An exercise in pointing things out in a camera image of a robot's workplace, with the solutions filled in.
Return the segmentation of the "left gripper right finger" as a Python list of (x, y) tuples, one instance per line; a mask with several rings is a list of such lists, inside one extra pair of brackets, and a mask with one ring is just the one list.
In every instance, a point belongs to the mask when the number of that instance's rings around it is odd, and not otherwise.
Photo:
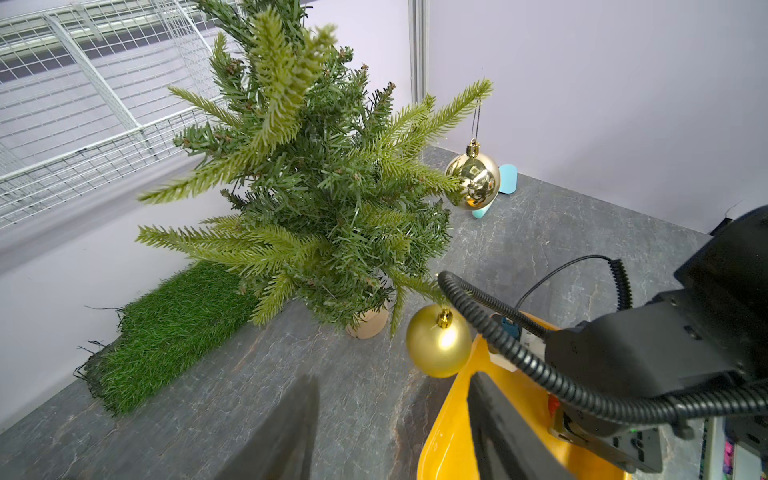
[(488, 374), (471, 377), (467, 403), (481, 479), (570, 477)]

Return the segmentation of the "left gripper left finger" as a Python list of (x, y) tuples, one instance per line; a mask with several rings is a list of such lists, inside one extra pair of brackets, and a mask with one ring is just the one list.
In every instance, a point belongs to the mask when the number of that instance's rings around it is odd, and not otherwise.
[(318, 379), (304, 375), (216, 475), (218, 479), (308, 479), (320, 406)]

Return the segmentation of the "matte gold ball ornament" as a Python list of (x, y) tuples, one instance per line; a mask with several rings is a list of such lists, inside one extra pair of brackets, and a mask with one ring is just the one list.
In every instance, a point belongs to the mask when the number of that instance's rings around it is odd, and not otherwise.
[(406, 347), (413, 364), (433, 378), (456, 375), (468, 361), (472, 333), (464, 317), (454, 308), (427, 305), (411, 318)]

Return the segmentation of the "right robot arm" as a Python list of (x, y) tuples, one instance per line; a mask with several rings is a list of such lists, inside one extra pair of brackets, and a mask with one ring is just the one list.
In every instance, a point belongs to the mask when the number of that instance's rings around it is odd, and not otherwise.
[(656, 428), (694, 420), (767, 455), (767, 210), (725, 226), (675, 273), (679, 288), (547, 330), (444, 271), (441, 290), (475, 330), (559, 403), (554, 429), (628, 471), (659, 472)]

